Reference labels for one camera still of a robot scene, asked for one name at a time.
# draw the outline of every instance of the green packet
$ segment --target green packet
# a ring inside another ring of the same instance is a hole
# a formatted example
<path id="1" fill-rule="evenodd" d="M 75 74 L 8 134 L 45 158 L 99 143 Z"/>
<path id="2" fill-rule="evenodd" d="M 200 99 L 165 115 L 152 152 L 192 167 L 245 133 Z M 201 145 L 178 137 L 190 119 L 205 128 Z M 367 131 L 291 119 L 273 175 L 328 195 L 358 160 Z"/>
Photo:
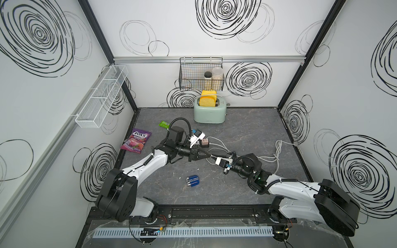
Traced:
<path id="1" fill-rule="evenodd" d="M 169 128 L 169 127 L 170 127 L 170 124 L 169 124 L 169 123 L 166 123 L 165 121 L 162 121 L 162 122 L 159 124 L 159 126 L 160 126 L 160 127 L 164 127 L 164 128 Z"/>

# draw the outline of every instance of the jar lid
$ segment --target jar lid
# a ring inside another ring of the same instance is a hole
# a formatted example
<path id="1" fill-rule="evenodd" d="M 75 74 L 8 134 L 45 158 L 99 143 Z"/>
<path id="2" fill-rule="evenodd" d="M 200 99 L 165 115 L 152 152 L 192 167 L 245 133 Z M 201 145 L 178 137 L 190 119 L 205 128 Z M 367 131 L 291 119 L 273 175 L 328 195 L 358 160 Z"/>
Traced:
<path id="1" fill-rule="evenodd" d="M 210 77 L 212 77 L 212 73 L 211 73 L 210 71 L 206 71 L 206 72 L 204 73 L 204 77 L 210 78 Z"/>
<path id="2" fill-rule="evenodd" d="M 212 68 L 212 75 L 213 76 L 222 76 L 223 75 L 223 69 L 220 68 L 220 67 Z"/>

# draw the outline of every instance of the metal frame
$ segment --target metal frame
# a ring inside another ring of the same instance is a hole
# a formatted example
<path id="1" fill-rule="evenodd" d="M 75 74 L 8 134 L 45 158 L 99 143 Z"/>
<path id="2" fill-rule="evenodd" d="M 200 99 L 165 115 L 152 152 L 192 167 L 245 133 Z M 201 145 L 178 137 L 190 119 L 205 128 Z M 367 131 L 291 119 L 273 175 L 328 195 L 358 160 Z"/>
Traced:
<path id="1" fill-rule="evenodd" d="M 110 63 L 113 63 L 113 62 L 114 63 L 179 63 L 180 57 L 175 57 L 175 56 L 174 57 L 114 57 L 110 50 L 109 45 L 107 44 L 106 39 L 102 33 L 102 30 L 95 18 L 95 15 L 88 3 L 88 0 L 78 0 L 78 1 L 81 5 L 81 8 L 83 9 L 87 19 L 88 19 L 88 21 L 89 21 L 93 31 L 94 31 L 94 34 L 96 35 L 105 55 Z M 310 46 L 306 56 L 224 56 L 224 57 L 222 57 L 223 61 L 225 63 L 237 63 L 237 62 L 300 62 L 300 63 L 302 63 L 302 66 L 300 66 L 299 69 L 297 70 L 297 72 L 295 73 L 290 85 L 288 86 L 286 92 L 284 93 L 280 103 L 278 104 L 277 110 L 280 114 L 280 118 L 283 120 L 283 117 L 280 113 L 281 109 L 287 102 L 287 100 L 288 100 L 289 96 L 291 95 L 292 91 L 294 90 L 296 84 L 298 83 L 299 79 L 301 78 L 304 71 L 308 67 L 308 64 L 309 64 L 308 62 L 313 58 L 316 50 L 320 46 L 323 38 L 325 37 L 326 33 L 328 32 L 329 28 L 331 27 L 332 23 L 334 22 L 335 18 L 337 17 L 339 11 L 342 9 L 345 2 L 346 2 L 346 0 L 336 0 L 334 2 L 329 14 L 327 15 L 323 25 L 321 26 L 317 36 L 315 37 L 312 45 Z M 209 56 L 207 56 L 206 58 L 196 57 L 195 61 L 200 61 L 201 63 L 208 63 L 208 57 Z M 128 137 L 132 128 L 134 127 L 134 125 L 136 123 L 136 120 L 137 120 L 137 117 L 139 114 L 139 109 L 138 109 L 137 105 L 135 104 L 135 101 L 133 100 L 131 93 L 129 92 L 129 90 L 125 84 L 123 84 L 122 89 L 123 89 L 124 93 L 126 94 L 126 97 L 127 97 L 128 101 L 130 102 L 132 109 L 135 112 L 134 117 L 131 120 L 130 126 L 129 126 L 127 134 L 126 134 L 126 137 Z M 286 130 L 288 132 L 290 139 L 292 139 L 292 136 L 291 136 L 290 132 L 288 131 L 287 127 L 286 127 Z M 310 181 L 313 181 L 311 178 L 311 175 L 303 161 L 303 158 L 302 158 L 299 150 L 297 148 L 295 148 L 295 151 L 299 157 L 299 160 L 304 168 L 304 171 L 305 171 L 308 179 Z M 123 158 L 124 158 L 124 154 L 125 153 L 122 153 L 122 151 L 120 152 L 115 167 L 121 166 Z M 103 216 L 102 216 L 102 212 L 100 210 L 98 210 L 98 209 L 95 210 L 95 208 L 91 209 L 90 215 L 87 218 L 86 224 L 83 228 L 83 231 L 81 233 L 80 239 L 79 239 L 76 247 L 81 247 L 81 245 L 83 244 L 85 235 L 87 234 L 87 231 L 89 229 L 89 225 L 90 225 L 91 221 L 94 219 L 102 219 L 102 218 L 103 218 Z M 345 239 L 346 239 L 346 243 L 349 244 L 350 243 L 349 238 L 345 237 Z"/>
<path id="2" fill-rule="evenodd" d="M 92 88 L 95 88 L 106 75 L 109 68 L 103 70 L 101 75 L 97 78 Z M 82 101 L 79 103 L 74 113 L 78 113 L 85 103 L 88 101 L 91 95 L 89 90 Z M 29 199 L 32 197 L 36 188 L 39 186 L 44 176 L 47 174 L 48 170 L 51 168 L 55 159 L 58 157 L 62 148 L 65 146 L 66 142 L 71 137 L 73 131 L 76 129 L 77 123 L 75 123 L 75 116 L 70 116 L 65 124 L 62 126 L 61 130 L 52 140 L 48 148 L 45 150 L 43 155 L 38 159 L 35 165 L 32 167 L 31 171 L 28 173 L 26 178 L 23 180 L 19 186 L 17 192 L 14 194 L 14 198 L 4 207 L 2 214 L 0 216 L 0 244 L 6 236 L 7 232 L 10 230 L 11 226 L 14 224 L 23 208 L 26 206 Z"/>
<path id="3" fill-rule="evenodd" d="M 159 213 L 167 218 L 167 222 L 173 220 L 185 221 L 189 219 L 252 219 L 257 224 L 267 224 L 269 226 L 285 226 L 286 222 L 275 223 L 269 219 L 267 210 L 270 204 L 255 205 L 159 205 Z M 103 214 L 97 207 L 92 207 L 86 219 L 85 225 L 81 231 L 76 248 L 81 248 L 91 222 L 93 220 L 109 220 L 114 221 L 110 215 Z M 297 223 L 295 218 L 291 219 L 292 223 Z M 130 225 L 140 225 L 142 227 L 150 227 L 145 223 L 142 217 L 134 217 L 129 221 Z"/>
<path id="4" fill-rule="evenodd" d="M 115 63 L 180 63 L 180 59 L 185 58 L 188 63 L 194 59 L 194 63 L 211 63 L 210 58 L 222 58 L 224 63 L 265 63 L 265 62 L 299 62 L 303 63 L 306 59 L 303 55 L 290 56 L 169 56 L 169 57 L 115 57 Z"/>
<path id="5" fill-rule="evenodd" d="M 281 109 L 284 107 L 286 104 L 289 96 L 295 89 L 295 86 L 301 79 L 303 73 L 305 72 L 306 68 L 309 66 L 309 62 L 315 55 L 318 47 L 321 45 L 321 42 L 323 41 L 324 37 L 327 35 L 328 30 L 330 29 L 331 25 L 335 21 L 336 17 L 338 16 L 339 12 L 341 11 L 343 5 L 345 4 L 346 0 L 336 0 L 329 11 L 327 17 L 325 18 L 323 25 L 321 26 L 320 30 L 318 31 L 316 37 L 314 38 L 314 41 L 312 45 L 310 46 L 309 50 L 306 53 L 306 62 L 303 63 L 302 66 L 298 68 L 296 71 L 294 77 L 292 78 L 291 83 L 289 84 L 287 90 L 285 91 L 283 97 L 281 98 L 280 103 L 278 104 L 278 110 L 281 111 Z"/>
<path id="6" fill-rule="evenodd" d="M 81 9 L 83 10 L 85 17 L 87 18 L 88 22 L 90 23 L 90 26 L 103 50 L 103 53 L 105 54 L 106 58 L 108 59 L 109 63 L 115 63 L 114 62 L 114 56 L 113 53 L 109 47 L 108 42 L 105 39 L 105 36 L 103 35 L 103 32 L 99 26 L 99 23 L 94 15 L 93 10 L 91 9 L 90 4 L 88 3 L 88 0 L 78 0 L 79 4 L 81 6 Z M 123 89 L 123 92 L 125 96 L 127 97 L 127 100 L 129 104 L 131 105 L 131 108 L 134 112 L 138 110 L 137 104 L 134 101 L 134 98 L 131 95 L 131 92 L 129 91 L 128 87 L 124 84 L 122 84 L 121 88 Z"/>

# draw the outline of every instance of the aluminum rail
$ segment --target aluminum rail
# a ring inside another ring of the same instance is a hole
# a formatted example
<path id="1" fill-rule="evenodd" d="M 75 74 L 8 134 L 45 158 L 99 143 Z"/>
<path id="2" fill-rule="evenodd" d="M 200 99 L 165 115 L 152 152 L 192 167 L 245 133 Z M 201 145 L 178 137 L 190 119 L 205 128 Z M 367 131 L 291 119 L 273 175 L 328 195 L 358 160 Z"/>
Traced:
<path id="1" fill-rule="evenodd" d="M 172 56 L 172 57 L 114 57 L 115 64 L 132 64 L 132 63 L 216 63 L 217 60 L 223 59 L 224 63 L 239 63 L 239 62 L 299 62 L 303 63 L 306 59 L 303 55 L 291 56 Z"/>
<path id="2" fill-rule="evenodd" d="M 91 88 L 98 86 L 108 70 L 109 65 L 107 65 L 107 67 L 103 70 Z M 90 98 L 91 93 L 92 89 L 88 90 L 87 94 L 75 108 L 73 113 L 80 113 L 81 109 Z M 35 192 L 36 188 L 43 180 L 44 176 L 47 174 L 48 170 L 51 168 L 52 164 L 55 162 L 57 156 L 62 151 L 62 148 L 73 134 L 73 131 L 76 129 L 77 123 L 75 122 L 75 118 L 76 116 L 69 116 L 50 145 L 47 147 L 35 165 L 32 166 L 21 185 L 13 194 L 13 197 L 7 202 L 4 209 L 0 211 L 0 244 Z"/>

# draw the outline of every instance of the black frame edge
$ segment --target black frame edge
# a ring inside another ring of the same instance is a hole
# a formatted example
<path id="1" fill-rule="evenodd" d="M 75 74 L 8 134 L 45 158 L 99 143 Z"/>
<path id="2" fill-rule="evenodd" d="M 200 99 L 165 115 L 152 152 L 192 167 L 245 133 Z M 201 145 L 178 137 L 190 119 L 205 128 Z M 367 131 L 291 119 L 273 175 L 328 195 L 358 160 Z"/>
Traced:
<path id="1" fill-rule="evenodd" d="M 354 248 L 353 244 L 351 243 L 350 239 L 348 236 L 343 236 L 343 238 L 345 239 L 345 243 L 347 245 L 347 248 Z"/>
<path id="2" fill-rule="evenodd" d="M 83 12 L 85 14 L 85 17 L 87 18 L 88 22 L 90 23 L 90 26 L 96 36 L 96 39 L 98 40 L 98 42 L 103 50 L 103 53 L 105 54 L 109 63 L 114 63 L 113 53 L 109 47 L 108 42 L 105 39 L 105 36 L 102 33 L 102 29 L 99 26 L 99 23 L 94 15 L 93 10 L 91 9 L 90 4 L 88 3 L 88 0 L 78 0 L 78 1 L 81 6 L 81 9 L 83 10 Z"/>
<path id="3" fill-rule="evenodd" d="M 125 134 L 124 140 L 128 139 L 128 137 L 132 133 L 132 129 L 135 127 L 135 124 L 137 123 L 139 113 L 141 112 L 141 109 L 137 109 L 136 112 L 134 112 L 134 115 L 132 116 L 131 122 L 129 123 L 129 127 L 127 129 L 127 133 Z M 120 149 L 119 155 L 117 156 L 116 163 L 114 164 L 114 168 L 120 169 L 121 164 L 123 163 L 124 156 L 125 156 L 126 150 Z"/>
<path id="4" fill-rule="evenodd" d="M 291 143 L 294 143 L 294 139 L 293 139 L 293 137 L 292 137 L 292 134 L 291 134 L 291 132 L 288 130 L 288 128 L 287 128 L 287 126 L 286 126 L 286 124 L 285 124 L 284 117 L 282 116 L 282 114 L 281 114 L 280 111 L 277 111 L 277 112 L 278 112 L 278 115 L 280 116 L 281 121 L 283 122 L 284 128 L 285 128 L 285 130 L 287 131 L 287 134 L 288 134 L 288 137 L 289 137 Z M 302 165 L 302 167 L 303 167 L 303 171 L 304 171 L 304 173 L 306 174 L 306 177 L 307 177 L 308 181 L 309 181 L 309 182 L 314 182 L 314 181 L 313 181 L 313 177 L 312 177 L 312 175 L 310 174 L 309 169 L 307 168 L 306 163 L 304 162 L 301 153 L 299 152 L 299 149 L 298 149 L 296 146 L 293 146 L 293 147 L 294 147 L 295 153 L 297 154 L 297 156 L 298 156 L 298 158 L 299 158 L 299 161 L 301 162 L 301 165 Z"/>
<path id="5" fill-rule="evenodd" d="M 295 86 L 298 84 L 299 80 L 301 79 L 303 73 L 305 72 L 306 68 L 308 67 L 311 59 L 313 58 L 314 54 L 316 53 L 318 47 L 320 46 L 321 42 L 323 41 L 325 35 L 328 33 L 331 25 L 335 21 L 336 17 L 338 16 L 340 10 L 342 9 L 343 5 L 345 4 L 346 0 L 336 0 L 329 11 L 327 17 L 325 18 L 323 25 L 321 26 L 320 30 L 318 31 L 316 37 L 314 38 L 313 43 L 311 44 L 309 50 L 306 53 L 306 59 L 303 65 L 301 65 L 298 70 L 296 71 L 294 77 L 291 80 L 287 90 L 284 92 L 283 97 L 278 104 L 277 109 L 281 111 L 281 109 L 286 104 L 289 96 L 295 89 Z"/>
<path id="6" fill-rule="evenodd" d="M 94 32 L 94 35 L 96 39 L 99 42 L 99 45 L 102 48 L 103 53 L 105 54 L 107 60 L 109 63 L 114 63 L 114 56 L 112 53 L 112 50 L 109 47 L 108 42 L 105 39 L 105 36 L 102 32 L 102 29 L 99 26 L 99 23 L 94 15 L 93 10 L 91 9 L 90 4 L 88 3 L 88 0 L 78 0 L 81 9 L 83 10 L 85 17 L 88 20 L 88 23 L 90 23 L 90 26 Z M 137 104 L 135 103 L 134 99 L 132 98 L 131 92 L 129 91 L 128 87 L 123 83 L 121 85 L 121 88 L 123 89 L 123 92 L 125 96 L 127 97 L 127 100 L 129 104 L 131 105 L 131 108 L 134 112 L 138 110 Z"/>

